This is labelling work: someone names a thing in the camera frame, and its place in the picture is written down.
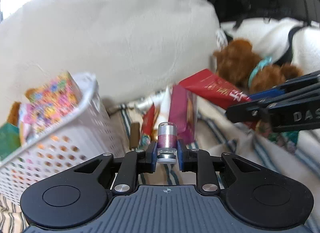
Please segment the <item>red floral sachet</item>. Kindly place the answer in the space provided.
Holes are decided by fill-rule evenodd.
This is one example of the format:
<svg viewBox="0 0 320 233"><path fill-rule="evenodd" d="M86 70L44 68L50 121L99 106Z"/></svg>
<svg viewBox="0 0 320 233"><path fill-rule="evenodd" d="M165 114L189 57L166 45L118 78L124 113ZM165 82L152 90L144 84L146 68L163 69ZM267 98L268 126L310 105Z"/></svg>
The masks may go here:
<svg viewBox="0 0 320 233"><path fill-rule="evenodd" d="M140 147L148 147L154 134L154 125L159 115L159 106L153 103L143 116L143 123L140 133Z"/></svg>

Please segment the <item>small pink silver bottle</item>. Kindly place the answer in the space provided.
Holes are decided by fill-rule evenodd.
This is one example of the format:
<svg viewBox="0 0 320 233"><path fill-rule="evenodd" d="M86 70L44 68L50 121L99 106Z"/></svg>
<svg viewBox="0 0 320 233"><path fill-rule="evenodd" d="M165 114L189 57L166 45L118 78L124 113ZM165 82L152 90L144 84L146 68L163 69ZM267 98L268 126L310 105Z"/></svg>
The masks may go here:
<svg viewBox="0 0 320 233"><path fill-rule="evenodd" d="M158 126L157 162L175 165L177 161L177 126L172 122L162 122Z"/></svg>

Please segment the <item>red floral packet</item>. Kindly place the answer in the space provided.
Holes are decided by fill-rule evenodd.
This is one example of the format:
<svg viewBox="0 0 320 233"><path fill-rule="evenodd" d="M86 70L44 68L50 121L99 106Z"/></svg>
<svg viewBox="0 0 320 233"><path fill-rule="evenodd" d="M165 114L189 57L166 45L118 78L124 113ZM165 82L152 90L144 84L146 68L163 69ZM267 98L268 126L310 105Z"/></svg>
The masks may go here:
<svg viewBox="0 0 320 233"><path fill-rule="evenodd" d="M181 80L179 85L224 110L230 106L251 101L243 91L209 69L203 69Z"/></svg>

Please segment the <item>magenta tall box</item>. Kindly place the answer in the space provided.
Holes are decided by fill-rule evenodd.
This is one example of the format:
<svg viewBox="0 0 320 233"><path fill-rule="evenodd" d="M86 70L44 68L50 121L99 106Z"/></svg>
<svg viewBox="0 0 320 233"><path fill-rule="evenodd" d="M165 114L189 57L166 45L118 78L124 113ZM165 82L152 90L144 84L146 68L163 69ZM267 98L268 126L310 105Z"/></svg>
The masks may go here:
<svg viewBox="0 0 320 233"><path fill-rule="evenodd" d="M177 136L185 144L195 141L197 96L181 85L172 87L169 122L177 126Z"/></svg>

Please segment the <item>white tube gold cap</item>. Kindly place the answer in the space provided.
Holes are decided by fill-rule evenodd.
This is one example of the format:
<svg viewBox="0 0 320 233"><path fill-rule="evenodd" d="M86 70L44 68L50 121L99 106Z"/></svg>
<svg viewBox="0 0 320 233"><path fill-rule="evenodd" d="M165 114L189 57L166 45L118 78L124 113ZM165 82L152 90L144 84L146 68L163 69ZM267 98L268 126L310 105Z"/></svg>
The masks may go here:
<svg viewBox="0 0 320 233"><path fill-rule="evenodd" d="M160 104L159 114L157 116L154 128L158 128L158 125L162 122L168 122L171 105L171 88L167 87L164 93L163 100Z"/></svg>

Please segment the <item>striped bed sheet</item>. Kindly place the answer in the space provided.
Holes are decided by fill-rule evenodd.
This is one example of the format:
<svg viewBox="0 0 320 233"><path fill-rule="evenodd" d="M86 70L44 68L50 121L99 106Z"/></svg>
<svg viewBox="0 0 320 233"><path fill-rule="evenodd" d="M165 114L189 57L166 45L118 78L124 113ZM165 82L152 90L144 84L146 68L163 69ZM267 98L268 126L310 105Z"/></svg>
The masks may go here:
<svg viewBox="0 0 320 233"><path fill-rule="evenodd" d="M204 99L199 98L197 103L196 140L189 147L215 156L233 152L305 184L315 199L306 226L319 232L319 130L301 131L295 146L278 146L245 125L232 124L222 109ZM107 114L125 153L129 149L130 125L141 122L142 115L125 104ZM26 226L19 204L1 194L1 232L22 232Z"/></svg>

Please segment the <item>brown lipstick tube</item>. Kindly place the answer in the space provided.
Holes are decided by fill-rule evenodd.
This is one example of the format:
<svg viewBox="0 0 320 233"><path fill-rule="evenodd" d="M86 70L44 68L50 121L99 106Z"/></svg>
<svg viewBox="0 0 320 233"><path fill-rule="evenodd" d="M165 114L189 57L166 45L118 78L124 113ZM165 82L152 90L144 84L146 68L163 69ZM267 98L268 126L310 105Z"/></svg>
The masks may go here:
<svg viewBox="0 0 320 233"><path fill-rule="evenodd" d="M139 147L140 141L140 123L133 122L130 126L129 149L134 150Z"/></svg>

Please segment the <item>white perforated plastic basket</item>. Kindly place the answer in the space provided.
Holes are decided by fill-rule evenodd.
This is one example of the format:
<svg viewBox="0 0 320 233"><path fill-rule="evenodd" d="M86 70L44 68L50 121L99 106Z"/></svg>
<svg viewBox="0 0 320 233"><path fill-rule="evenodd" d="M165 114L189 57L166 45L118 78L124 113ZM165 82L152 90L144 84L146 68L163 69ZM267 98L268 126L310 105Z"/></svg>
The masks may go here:
<svg viewBox="0 0 320 233"><path fill-rule="evenodd" d="M1 162L1 194L14 203L32 184L103 153L123 157L120 136L99 96L94 74L75 74L82 92L78 108Z"/></svg>

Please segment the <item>brown plush dog toy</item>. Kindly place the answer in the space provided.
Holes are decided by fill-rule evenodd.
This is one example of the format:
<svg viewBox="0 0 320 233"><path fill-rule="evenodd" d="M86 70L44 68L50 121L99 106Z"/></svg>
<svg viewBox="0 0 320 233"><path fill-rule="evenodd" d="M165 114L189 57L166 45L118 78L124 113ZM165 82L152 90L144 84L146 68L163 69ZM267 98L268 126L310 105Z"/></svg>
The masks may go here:
<svg viewBox="0 0 320 233"><path fill-rule="evenodd" d="M216 74L250 94L259 93L303 76L300 67L291 63L281 66L272 63L271 57L262 58L253 52L246 39L235 39L221 50L213 52Z"/></svg>

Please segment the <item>white spray bottle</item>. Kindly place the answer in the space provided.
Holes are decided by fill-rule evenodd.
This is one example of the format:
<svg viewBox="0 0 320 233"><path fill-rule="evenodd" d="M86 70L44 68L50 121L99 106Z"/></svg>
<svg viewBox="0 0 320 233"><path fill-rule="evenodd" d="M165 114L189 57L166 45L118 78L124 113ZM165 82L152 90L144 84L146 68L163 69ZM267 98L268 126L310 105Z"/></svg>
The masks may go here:
<svg viewBox="0 0 320 233"><path fill-rule="evenodd" d="M162 98L159 96L148 96L146 98L141 98L135 103L135 107L141 111L147 111L153 104L155 106L159 105Z"/></svg>

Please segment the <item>colourful cartoon pattern box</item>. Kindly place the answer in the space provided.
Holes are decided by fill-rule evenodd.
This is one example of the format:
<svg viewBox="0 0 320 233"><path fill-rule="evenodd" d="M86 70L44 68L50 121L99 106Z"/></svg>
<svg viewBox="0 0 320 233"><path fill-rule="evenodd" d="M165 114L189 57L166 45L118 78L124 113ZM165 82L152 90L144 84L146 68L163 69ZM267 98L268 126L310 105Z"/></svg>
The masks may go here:
<svg viewBox="0 0 320 233"><path fill-rule="evenodd" d="M25 96L30 101L30 118L36 134L61 122L82 99L82 93L67 71L38 88L29 89Z"/></svg>

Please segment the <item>pink white pouch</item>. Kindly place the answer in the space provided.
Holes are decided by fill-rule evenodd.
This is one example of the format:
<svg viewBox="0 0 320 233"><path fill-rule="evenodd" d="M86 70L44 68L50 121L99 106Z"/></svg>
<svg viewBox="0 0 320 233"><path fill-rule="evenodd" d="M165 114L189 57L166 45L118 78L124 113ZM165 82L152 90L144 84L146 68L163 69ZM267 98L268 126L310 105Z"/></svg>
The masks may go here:
<svg viewBox="0 0 320 233"><path fill-rule="evenodd" d="M38 117L39 106L35 103L22 103L18 111L18 129L21 145L38 137L44 129L43 120Z"/></svg>

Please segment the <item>green box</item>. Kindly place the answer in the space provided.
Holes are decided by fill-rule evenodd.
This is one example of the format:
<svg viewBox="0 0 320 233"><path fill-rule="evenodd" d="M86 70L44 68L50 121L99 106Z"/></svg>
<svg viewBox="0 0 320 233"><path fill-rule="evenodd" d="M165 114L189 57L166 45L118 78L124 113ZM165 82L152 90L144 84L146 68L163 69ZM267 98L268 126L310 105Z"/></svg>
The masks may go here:
<svg viewBox="0 0 320 233"><path fill-rule="evenodd" d="M0 130L0 157L3 161L21 146L18 127L5 123Z"/></svg>

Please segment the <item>large cream pillow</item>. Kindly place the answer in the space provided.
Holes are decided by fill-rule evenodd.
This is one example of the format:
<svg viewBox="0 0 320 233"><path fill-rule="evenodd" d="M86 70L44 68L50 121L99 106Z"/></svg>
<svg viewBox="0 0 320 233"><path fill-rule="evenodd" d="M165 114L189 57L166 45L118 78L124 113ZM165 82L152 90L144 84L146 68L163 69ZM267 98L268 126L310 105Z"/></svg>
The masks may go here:
<svg viewBox="0 0 320 233"><path fill-rule="evenodd" d="M33 0L1 23L1 120L63 71L107 106L148 95L209 68L218 29L207 0Z"/></svg>

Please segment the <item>orange plush toy in basket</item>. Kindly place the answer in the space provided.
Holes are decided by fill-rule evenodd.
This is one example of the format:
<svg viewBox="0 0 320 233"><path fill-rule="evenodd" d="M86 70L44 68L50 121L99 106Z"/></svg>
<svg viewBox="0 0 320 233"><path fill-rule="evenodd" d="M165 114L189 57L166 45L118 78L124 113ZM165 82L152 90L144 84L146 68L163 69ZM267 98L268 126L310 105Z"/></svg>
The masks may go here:
<svg viewBox="0 0 320 233"><path fill-rule="evenodd" d="M30 100L31 98L31 95L35 92L35 88L30 88L28 89L25 93L24 93L24 96ZM21 105L21 102L18 102L18 101L15 101L12 106L11 106L11 109L10 109L10 112L9 112L9 115L7 117L7 123L10 123L14 126L18 126L18 117L19 117L19 114L18 114L18 111L20 109L20 105Z"/></svg>

